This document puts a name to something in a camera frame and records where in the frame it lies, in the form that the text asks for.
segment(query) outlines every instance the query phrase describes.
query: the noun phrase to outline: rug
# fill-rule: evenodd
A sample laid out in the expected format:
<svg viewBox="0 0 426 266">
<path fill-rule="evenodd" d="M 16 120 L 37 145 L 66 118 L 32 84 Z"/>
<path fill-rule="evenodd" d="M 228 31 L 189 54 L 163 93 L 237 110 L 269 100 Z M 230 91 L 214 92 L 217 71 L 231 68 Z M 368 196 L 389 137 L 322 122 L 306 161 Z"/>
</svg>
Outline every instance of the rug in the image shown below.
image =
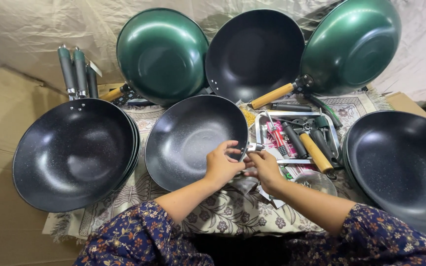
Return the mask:
<svg viewBox="0 0 426 266">
<path fill-rule="evenodd" d="M 385 98 L 373 88 L 368 92 L 319 99 L 334 110 L 343 124 L 343 127 L 337 131 L 340 143 L 349 127 L 358 118 L 377 110 L 392 109 Z M 296 98 L 295 95 L 279 102 L 310 105 L 307 101 Z M 126 106 L 123 110 L 139 127 L 142 139 L 141 154 L 144 154 L 147 136 L 165 110 L 159 106 L 145 108 Z M 255 127 L 250 130 L 249 136 L 252 141 L 255 141 Z M 337 180 L 334 181 L 334 185 L 338 196 L 363 202 L 346 182 L 344 170 L 337 171 L 336 174 Z M 159 187 L 149 176 L 142 156 L 139 165 L 122 188 L 110 197 L 85 209 L 50 214 L 46 231 L 50 231 L 55 241 L 61 241 L 70 236 L 86 239 L 93 230 L 120 212 L 165 193 L 168 191 Z M 182 231 L 190 233 L 220 233 L 230 236 L 322 230 L 288 205 L 276 209 L 256 189 L 243 195 L 229 185 L 201 202 L 179 226 Z"/>
</svg>

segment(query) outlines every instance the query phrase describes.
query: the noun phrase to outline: red screwdriver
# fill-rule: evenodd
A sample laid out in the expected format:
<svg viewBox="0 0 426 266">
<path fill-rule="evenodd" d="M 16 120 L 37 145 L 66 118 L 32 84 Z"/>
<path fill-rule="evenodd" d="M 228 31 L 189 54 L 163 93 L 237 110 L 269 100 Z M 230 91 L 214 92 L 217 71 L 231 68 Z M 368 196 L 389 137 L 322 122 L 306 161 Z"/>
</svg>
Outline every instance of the red screwdriver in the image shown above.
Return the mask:
<svg viewBox="0 0 426 266">
<path fill-rule="evenodd" d="M 279 129 L 274 125 L 274 122 L 272 121 L 272 118 L 268 111 L 266 111 L 267 116 L 269 117 L 269 120 L 271 121 L 271 135 L 274 137 L 275 142 L 277 142 L 277 149 L 279 150 L 280 154 L 286 159 L 286 156 L 289 158 L 291 157 L 290 151 L 287 148 L 287 144 L 284 141 L 284 138 L 280 134 Z"/>
</svg>

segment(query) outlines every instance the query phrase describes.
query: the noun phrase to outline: wok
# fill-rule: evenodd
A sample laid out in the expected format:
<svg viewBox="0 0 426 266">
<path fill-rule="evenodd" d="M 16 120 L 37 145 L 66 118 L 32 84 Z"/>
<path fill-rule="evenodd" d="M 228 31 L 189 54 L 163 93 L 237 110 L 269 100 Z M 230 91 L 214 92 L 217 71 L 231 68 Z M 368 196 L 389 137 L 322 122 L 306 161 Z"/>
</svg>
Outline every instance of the wok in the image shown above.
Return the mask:
<svg viewBox="0 0 426 266">
<path fill-rule="evenodd" d="M 391 62 L 402 31 L 389 0 L 346 0 L 319 23 L 300 61 L 300 77 L 251 102 L 259 108 L 299 87 L 337 96 L 356 91 Z"/>
<path fill-rule="evenodd" d="M 69 101 L 24 133 L 14 154 L 13 181 L 19 195 L 40 210 L 83 208 L 116 189 L 136 149 L 121 109 L 98 99 Z"/>
<path fill-rule="evenodd" d="M 249 102 L 299 74 L 305 40 L 287 15 L 255 9 L 235 16 L 211 41 L 205 71 L 216 95 Z"/>
<path fill-rule="evenodd" d="M 354 178 L 382 209 L 426 233 L 426 118 L 380 111 L 349 129 Z"/>
<path fill-rule="evenodd" d="M 122 27 L 116 56 L 127 84 L 142 98 L 168 106 L 204 88 L 208 40 L 186 15 L 165 8 L 141 11 Z M 100 99 L 112 101 L 116 89 Z"/>
<path fill-rule="evenodd" d="M 248 144 L 248 124 L 231 101 L 199 95 L 170 107 L 157 120 L 145 148 L 147 171 L 162 188 L 174 191 L 200 180 L 206 172 L 206 154 L 221 142 L 237 140 L 242 154 Z"/>
</svg>

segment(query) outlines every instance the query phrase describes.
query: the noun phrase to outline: floral dress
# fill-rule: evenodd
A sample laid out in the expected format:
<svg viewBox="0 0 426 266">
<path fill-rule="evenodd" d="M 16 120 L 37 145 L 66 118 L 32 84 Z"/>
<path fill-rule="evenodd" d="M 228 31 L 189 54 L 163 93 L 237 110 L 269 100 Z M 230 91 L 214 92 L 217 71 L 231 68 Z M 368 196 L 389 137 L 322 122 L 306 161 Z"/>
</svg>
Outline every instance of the floral dress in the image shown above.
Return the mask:
<svg viewBox="0 0 426 266">
<path fill-rule="evenodd" d="M 290 260 L 286 264 L 426 266 L 426 235 L 364 204 L 352 208 L 338 237 L 326 232 L 298 236 L 288 241 Z M 214 262 L 198 252 L 186 234 L 178 232 L 162 207 L 149 201 L 127 209 L 91 233 L 74 265 L 191 266 Z"/>
</svg>

